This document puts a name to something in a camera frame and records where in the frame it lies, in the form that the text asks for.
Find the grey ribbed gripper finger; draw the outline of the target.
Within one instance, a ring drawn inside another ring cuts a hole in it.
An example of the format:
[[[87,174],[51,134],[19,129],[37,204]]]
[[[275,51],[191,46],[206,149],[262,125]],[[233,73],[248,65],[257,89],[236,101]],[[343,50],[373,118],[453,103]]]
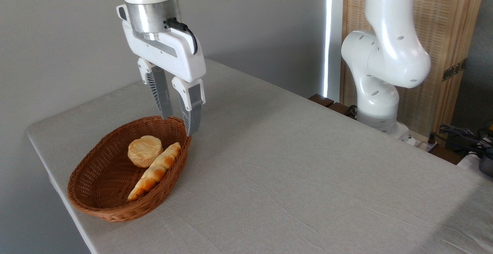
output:
[[[197,79],[193,82],[186,82],[183,79],[174,77],[171,83],[178,92],[187,136],[192,136],[199,131],[202,105],[206,103],[203,81],[202,79]]]
[[[173,115],[171,98],[164,69],[143,58],[138,59],[138,68],[143,84],[150,87],[154,101],[163,119]]]

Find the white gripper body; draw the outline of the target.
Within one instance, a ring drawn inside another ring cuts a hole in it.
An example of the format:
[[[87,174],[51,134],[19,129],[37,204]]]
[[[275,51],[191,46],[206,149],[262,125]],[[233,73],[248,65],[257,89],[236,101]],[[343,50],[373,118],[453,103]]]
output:
[[[188,33],[171,29],[158,33],[158,40],[153,41],[144,39],[125,20],[122,20],[122,27],[131,51],[140,58],[187,82],[205,75],[202,49],[198,45],[197,52],[194,52],[193,38]]]

